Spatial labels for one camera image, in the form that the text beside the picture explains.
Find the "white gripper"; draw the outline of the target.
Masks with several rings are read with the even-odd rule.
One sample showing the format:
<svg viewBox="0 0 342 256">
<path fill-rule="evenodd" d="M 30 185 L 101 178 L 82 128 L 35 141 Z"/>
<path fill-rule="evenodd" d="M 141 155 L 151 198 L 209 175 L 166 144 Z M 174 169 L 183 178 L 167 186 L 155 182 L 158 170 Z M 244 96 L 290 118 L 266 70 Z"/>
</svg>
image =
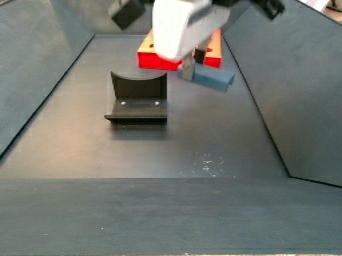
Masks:
<svg viewBox="0 0 342 256">
<path fill-rule="evenodd" d="M 170 61 L 185 58 L 182 77 L 189 81 L 194 77 L 195 62 L 199 64 L 205 62 L 209 44 L 202 42 L 225 25 L 229 16 L 230 9 L 214 5 L 213 0 L 155 0 L 154 2 L 155 51 L 161 58 Z"/>
</svg>

